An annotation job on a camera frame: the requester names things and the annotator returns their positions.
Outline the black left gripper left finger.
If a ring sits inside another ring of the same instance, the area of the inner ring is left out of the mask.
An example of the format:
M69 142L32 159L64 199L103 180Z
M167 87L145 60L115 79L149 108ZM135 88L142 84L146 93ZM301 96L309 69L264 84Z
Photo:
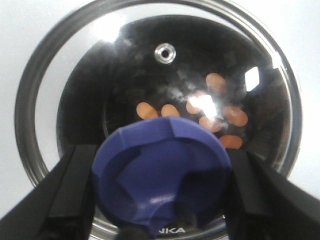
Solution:
M87 240L95 213L96 145L73 145L0 221L2 240Z

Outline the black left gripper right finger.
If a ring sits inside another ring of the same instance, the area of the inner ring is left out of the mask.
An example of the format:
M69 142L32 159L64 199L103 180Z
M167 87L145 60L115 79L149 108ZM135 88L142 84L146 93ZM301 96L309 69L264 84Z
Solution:
M318 240L320 201L263 160L228 149L232 172L223 212L231 240Z

